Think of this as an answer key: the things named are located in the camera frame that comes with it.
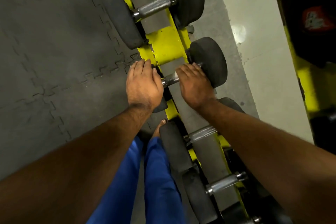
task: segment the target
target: foot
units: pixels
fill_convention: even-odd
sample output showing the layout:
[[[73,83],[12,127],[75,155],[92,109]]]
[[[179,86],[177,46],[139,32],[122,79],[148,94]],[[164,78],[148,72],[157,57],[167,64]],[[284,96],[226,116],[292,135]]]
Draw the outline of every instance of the foot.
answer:
[[[163,126],[164,124],[166,124],[166,122],[167,122],[166,120],[161,120],[160,121],[160,123],[156,127],[156,129],[155,129],[155,131],[154,131],[151,139],[154,138],[154,137],[157,137],[157,136],[160,137],[160,130],[159,129],[160,129],[161,126]]]

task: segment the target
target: concrete floor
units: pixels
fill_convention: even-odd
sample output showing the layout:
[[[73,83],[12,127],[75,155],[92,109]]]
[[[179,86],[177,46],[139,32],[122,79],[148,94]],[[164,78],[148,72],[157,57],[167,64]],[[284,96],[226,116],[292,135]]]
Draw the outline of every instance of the concrete floor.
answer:
[[[6,164],[0,179],[124,110],[128,67],[139,59],[116,34],[102,0],[1,4],[0,161]],[[276,0],[206,0],[193,25],[192,37],[212,37],[227,59],[228,81],[216,89],[218,98],[230,97],[248,114],[312,141]],[[143,129],[153,131],[163,116],[152,116]],[[132,223],[145,222],[143,176],[141,168]],[[197,223],[179,188],[189,222]]]

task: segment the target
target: dumbbell rack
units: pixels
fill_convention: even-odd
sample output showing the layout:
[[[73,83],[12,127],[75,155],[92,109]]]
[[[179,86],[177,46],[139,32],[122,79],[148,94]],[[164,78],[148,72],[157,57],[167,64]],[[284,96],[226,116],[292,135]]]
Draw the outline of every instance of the dumbbell rack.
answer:
[[[130,10],[135,9],[135,7],[133,7],[132,5],[131,0],[124,0],[124,1],[127,3]],[[152,64],[158,67],[160,71],[161,71],[160,66],[173,60],[183,58],[185,62],[188,62],[186,50],[190,47],[191,44],[186,28],[177,29],[174,24],[172,15],[170,14],[170,11],[166,9],[165,12],[169,19],[170,26],[162,28],[157,32],[147,34],[146,38],[149,40],[148,45],[144,45],[143,47],[137,48],[141,58],[150,59]],[[165,112],[168,120],[174,119],[176,117],[179,118],[181,117],[179,112],[177,111],[173,99],[168,100],[167,105],[168,108],[165,109]],[[224,149],[228,148],[230,147],[230,145],[222,136],[218,135],[217,133],[213,134],[213,136],[215,137],[215,141],[219,144],[222,159],[228,169],[229,174],[231,174],[231,171],[229,170],[228,164],[226,162],[225,152],[223,150],[223,148]],[[189,149],[189,154],[191,156],[192,161],[197,163],[198,168],[201,168],[193,149]],[[244,186],[241,182],[235,182],[234,186],[237,193],[237,197],[240,201],[240,205],[242,206],[242,209],[245,209],[244,203],[241,199],[238,190],[238,188],[243,188]],[[246,210],[244,210],[244,212],[246,218],[250,219]]]

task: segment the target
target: left hand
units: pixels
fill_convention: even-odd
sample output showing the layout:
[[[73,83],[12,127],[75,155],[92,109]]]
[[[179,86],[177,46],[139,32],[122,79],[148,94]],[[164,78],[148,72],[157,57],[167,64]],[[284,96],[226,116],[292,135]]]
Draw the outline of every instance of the left hand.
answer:
[[[151,61],[140,60],[133,63],[126,81],[127,99],[130,105],[140,105],[151,112],[160,104],[163,97],[161,77]]]

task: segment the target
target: red label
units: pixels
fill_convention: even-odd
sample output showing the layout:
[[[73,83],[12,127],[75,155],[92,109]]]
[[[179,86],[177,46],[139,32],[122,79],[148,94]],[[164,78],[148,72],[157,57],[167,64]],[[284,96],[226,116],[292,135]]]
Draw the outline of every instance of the red label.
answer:
[[[325,32],[336,28],[336,25],[325,16],[320,6],[305,10],[302,20],[305,29],[310,32]]]

